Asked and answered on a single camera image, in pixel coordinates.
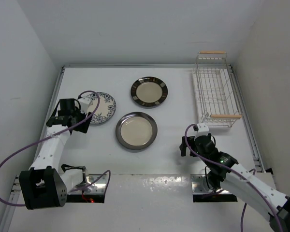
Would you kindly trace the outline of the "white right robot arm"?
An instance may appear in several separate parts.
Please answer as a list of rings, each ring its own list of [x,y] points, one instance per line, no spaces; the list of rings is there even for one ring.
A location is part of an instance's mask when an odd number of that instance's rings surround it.
[[[231,155],[219,151],[211,134],[183,136],[180,145],[182,156],[190,151],[209,168],[206,184],[213,190],[226,190],[256,210],[275,232],[290,232],[290,195],[267,185],[243,167]]]

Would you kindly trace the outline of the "blue floral white plate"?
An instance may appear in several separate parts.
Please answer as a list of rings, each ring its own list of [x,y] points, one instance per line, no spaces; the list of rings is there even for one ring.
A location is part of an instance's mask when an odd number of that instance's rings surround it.
[[[100,98],[100,104],[94,115],[91,118],[91,125],[99,125],[108,121],[116,111],[116,101],[108,93],[97,92]],[[83,98],[88,98],[92,100],[91,106],[88,108],[87,112],[92,113],[97,106],[98,97],[94,93],[87,94]]]

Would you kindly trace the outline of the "dark rimmed striped plate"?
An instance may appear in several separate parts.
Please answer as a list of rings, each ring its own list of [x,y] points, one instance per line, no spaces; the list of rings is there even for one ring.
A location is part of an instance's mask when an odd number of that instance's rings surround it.
[[[132,99],[142,107],[156,107],[161,105],[168,96],[165,82],[153,76],[137,79],[131,86]]]

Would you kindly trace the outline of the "silver rimmed cream plate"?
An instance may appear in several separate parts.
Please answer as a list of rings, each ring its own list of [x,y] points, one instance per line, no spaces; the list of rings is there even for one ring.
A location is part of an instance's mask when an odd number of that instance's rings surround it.
[[[153,117],[144,112],[131,112],[124,115],[115,128],[118,142],[132,151],[148,148],[156,139],[157,134],[157,123]]]

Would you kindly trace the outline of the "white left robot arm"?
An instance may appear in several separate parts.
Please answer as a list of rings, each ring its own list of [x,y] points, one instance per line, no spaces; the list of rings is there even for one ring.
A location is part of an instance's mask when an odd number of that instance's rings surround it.
[[[86,182],[85,166],[60,165],[65,144],[73,131],[87,133],[91,121],[90,98],[60,99],[46,122],[46,140],[19,183],[29,210],[63,207],[68,193]]]

